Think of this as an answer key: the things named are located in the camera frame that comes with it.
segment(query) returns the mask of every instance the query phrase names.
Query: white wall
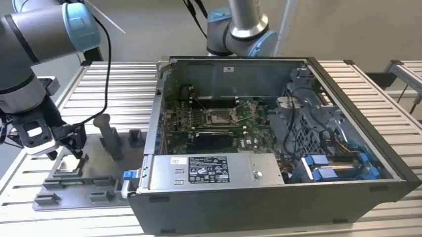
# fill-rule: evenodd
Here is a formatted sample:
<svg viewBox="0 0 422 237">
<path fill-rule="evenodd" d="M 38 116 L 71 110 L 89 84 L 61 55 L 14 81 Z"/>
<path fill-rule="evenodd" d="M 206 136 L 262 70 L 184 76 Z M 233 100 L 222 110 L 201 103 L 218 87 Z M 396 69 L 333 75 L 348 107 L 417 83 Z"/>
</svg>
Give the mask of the white wall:
<svg viewBox="0 0 422 237">
<path fill-rule="evenodd" d="M 154 61 L 160 56 L 204 56 L 208 41 L 182 0 L 91 0 L 121 28 L 105 18 L 113 40 L 114 61 Z M 229 6 L 228 0 L 204 0 L 208 10 Z M 262 0 L 262 10 L 278 31 L 286 0 Z M 208 21 L 198 10 L 198 20 L 208 32 Z M 106 40 L 102 52 L 107 56 Z"/>
<path fill-rule="evenodd" d="M 285 55 L 352 59 L 367 71 L 422 58 L 421 0 L 300 0 Z"/>
</svg>

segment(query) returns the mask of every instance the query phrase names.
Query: aluminum workbench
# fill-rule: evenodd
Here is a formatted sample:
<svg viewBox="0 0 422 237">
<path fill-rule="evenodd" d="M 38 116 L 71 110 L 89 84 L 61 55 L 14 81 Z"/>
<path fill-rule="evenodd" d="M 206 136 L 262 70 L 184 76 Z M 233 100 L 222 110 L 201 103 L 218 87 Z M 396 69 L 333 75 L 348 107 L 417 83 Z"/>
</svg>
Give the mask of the aluminum workbench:
<svg viewBox="0 0 422 237">
<path fill-rule="evenodd" d="M 356 65 L 344 61 L 321 61 L 364 115 L 422 178 L 422 126 L 399 106 Z M 79 122 L 105 105 L 107 63 L 82 67 L 58 100 L 63 119 Z M 110 76 L 109 109 L 111 126 L 119 131 L 148 130 L 157 85 L 156 63 L 114 62 Z M 93 122 L 87 133 L 99 133 Z M 143 236 L 130 207 L 91 210 L 33 210 L 54 161 L 25 152 L 18 156 L 0 181 L 0 235 L 23 236 Z M 420 236 L 422 235 L 422 188 L 400 202 L 384 203 L 357 223 L 274 230 L 193 235 L 202 237 L 274 236 Z"/>
</svg>

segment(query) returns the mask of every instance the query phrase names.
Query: black cable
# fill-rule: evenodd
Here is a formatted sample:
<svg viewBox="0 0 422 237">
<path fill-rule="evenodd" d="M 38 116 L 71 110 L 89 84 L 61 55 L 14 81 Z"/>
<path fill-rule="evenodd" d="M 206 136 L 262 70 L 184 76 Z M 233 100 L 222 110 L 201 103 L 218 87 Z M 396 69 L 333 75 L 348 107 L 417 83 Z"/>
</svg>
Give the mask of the black cable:
<svg viewBox="0 0 422 237">
<path fill-rule="evenodd" d="M 198 25 L 198 28 L 200 28 L 201 32 L 204 33 L 205 37 L 208 38 L 208 34 L 206 34 L 206 32 L 204 30 L 204 27 L 201 26 L 198 18 L 197 18 L 197 11 L 196 11 L 196 8 L 194 8 L 194 5 L 193 5 L 192 1 L 190 0 L 184 0 L 184 3 L 185 3 L 186 8 L 189 9 L 189 11 L 192 13 L 192 16 L 194 18 L 194 21 L 196 21 L 196 23 Z"/>
<path fill-rule="evenodd" d="M 82 65 L 82 59 L 79 57 L 79 54 L 77 53 L 78 59 L 79 59 L 79 65 Z"/>
<path fill-rule="evenodd" d="M 205 18 L 209 19 L 209 13 L 208 13 L 204 1 L 201 1 L 201 0 L 194 0 L 194 1 L 196 1 L 197 5 L 198 5 L 201 11 L 204 12 Z"/>
<path fill-rule="evenodd" d="M 404 91 L 403 91 L 403 94 L 401 94 L 401 96 L 399 97 L 397 103 L 401 102 L 401 99 L 403 99 L 403 97 L 404 97 L 405 91 L 408 90 L 408 86 L 409 86 L 409 85 L 405 86 L 405 89 L 404 89 Z"/>
<path fill-rule="evenodd" d="M 90 122 L 93 119 L 95 119 L 99 115 L 102 115 L 105 113 L 105 111 L 107 110 L 107 107 L 109 107 L 109 82 L 110 82 L 110 70 L 111 70 L 111 39 L 110 39 L 110 34 L 109 34 L 109 31 L 107 31 L 105 25 L 102 24 L 102 22 L 98 20 L 98 18 L 95 16 L 94 16 L 94 19 L 95 19 L 97 23 L 99 24 L 99 26 L 102 27 L 102 29 L 105 30 L 105 33 L 107 36 L 107 43 L 109 43 L 109 64 L 107 64 L 106 89 L 105 89 L 105 107 L 103 107 L 102 111 L 99 111 L 90 118 L 87 118 L 82 122 L 74 124 L 75 127 L 85 125 L 87 122 Z"/>
<path fill-rule="evenodd" d="M 411 109 L 411 112 L 409 112 L 411 114 L 413 114 L 413 112 L 415 112 L 415 110 L 416 110 L 416 108 L 417 108 L 417 105 L 419 105 L 419 104 L 415 104 L 415 105 L 412 106 L 412 109 Z"/>
<path fill-rule="evenodd" d="M 292 130 L 293 130 L 293 125 L 296 123 L 296 113 L 297 113 L 296 103 L 293 101 L 293 97 L 292 96 L 290 96 L 290 99 L 292 99 L 292 117 L 290 117 L 290 124 L 289 124 L 289 128 L 288 128 L 288 133 L 286 133 L 285 140 L 284 140 L 284 149 L 285 149 L 286 153 L 293 158 L 297 158 L 296 154 L 288 150 L 288 139 L 289 139 L 289 136 L 290 136 L 290 133 L 292 133 Z"/>
</svg>

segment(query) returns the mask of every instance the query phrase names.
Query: metal pole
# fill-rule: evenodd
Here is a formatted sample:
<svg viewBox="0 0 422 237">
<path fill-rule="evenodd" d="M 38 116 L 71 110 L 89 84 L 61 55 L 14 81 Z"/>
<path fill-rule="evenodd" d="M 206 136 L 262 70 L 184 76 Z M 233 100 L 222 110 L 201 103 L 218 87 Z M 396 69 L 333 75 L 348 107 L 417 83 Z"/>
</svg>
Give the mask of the metal pole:
<svg viewBox="0 0 422 237">
<path fill-rule="evenodd" d="M 261 11 L 260 0 L 229 0 L 229 4 L 233 36 L 241 39 L 254 37 L 269 26 L 269 17 Z"/>
</svg>

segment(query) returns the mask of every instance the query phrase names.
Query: power supply label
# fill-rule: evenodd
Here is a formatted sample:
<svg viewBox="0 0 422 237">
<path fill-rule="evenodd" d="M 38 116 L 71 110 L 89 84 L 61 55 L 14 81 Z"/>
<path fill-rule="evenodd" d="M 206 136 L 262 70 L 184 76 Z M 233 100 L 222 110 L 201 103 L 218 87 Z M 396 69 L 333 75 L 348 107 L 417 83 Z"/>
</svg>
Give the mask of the power supply label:
<svg viewBox="0 0 422 237">
<path fill-rule="evenodd" d="M 229 183 L 228 157 L 190 157 L 190 183 Z"/>
</svg>

